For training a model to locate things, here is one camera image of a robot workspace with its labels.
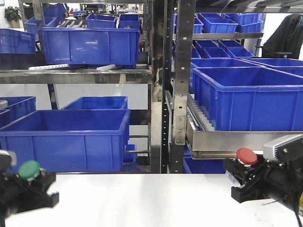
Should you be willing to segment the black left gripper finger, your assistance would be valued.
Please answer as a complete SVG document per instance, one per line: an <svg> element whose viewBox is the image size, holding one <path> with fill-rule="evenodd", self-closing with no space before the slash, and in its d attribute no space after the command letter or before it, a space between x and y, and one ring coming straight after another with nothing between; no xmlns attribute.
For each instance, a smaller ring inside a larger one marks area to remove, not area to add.
<svg viewBox="0 0 303 227"><path fill-rule="evenodd" d="M24 182L24 190L32 192L46 192L51 184L56 181L56 173L39 172Z"/></svg>
<svg viewBox="0 0 303 227"><path fill-rule="evenodd" d="M14 202L14 214L37 210L41 208L53 208L59 203L59 193L34 193L24 192Z"/></svg>

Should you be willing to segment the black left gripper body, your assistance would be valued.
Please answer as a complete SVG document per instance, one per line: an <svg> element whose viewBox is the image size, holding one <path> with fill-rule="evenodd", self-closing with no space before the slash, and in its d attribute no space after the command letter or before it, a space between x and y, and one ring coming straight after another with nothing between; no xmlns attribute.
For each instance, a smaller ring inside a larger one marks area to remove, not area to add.
<svg viewBox="0 0 303 227"><path fill-rule="evenodd" d="M16 155L14 152L0 152L0 219L5 220L13 214L23 213L22 180L17 172L7 172Z"/></svg>

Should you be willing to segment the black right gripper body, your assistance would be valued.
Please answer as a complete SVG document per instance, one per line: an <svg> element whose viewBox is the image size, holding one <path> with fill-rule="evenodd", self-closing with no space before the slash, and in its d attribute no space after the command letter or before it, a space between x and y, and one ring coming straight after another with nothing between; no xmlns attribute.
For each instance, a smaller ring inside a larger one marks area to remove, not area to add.
<svg viewBox="0 0 303 227"><path fill-rule="evenodd" d="M303 158L285 163L261 158L258 163L258 199L274 199L299 213L303 193Z"/></svg>

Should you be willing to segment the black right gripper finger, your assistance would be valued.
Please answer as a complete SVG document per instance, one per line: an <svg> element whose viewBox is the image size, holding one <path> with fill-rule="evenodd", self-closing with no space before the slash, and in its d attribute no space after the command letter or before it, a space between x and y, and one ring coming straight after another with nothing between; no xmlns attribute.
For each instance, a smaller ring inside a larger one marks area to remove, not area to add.
<svg viewBox="0 0 303 227"><path fill-rule="evenodd" d="M260 173L259 167L263 164L263 158L259 157L254 165L245 166L238 159L225 159L224 168L232 175L241 186L254 180Z"/></svg>
<svg viewBox="0 0 303 227"><path fill-rule="evenodd" d="M231 197L238 203L246 201L256 201L265 199L265 195L259 183L242 185L241 187L231 187Z"/></svg>

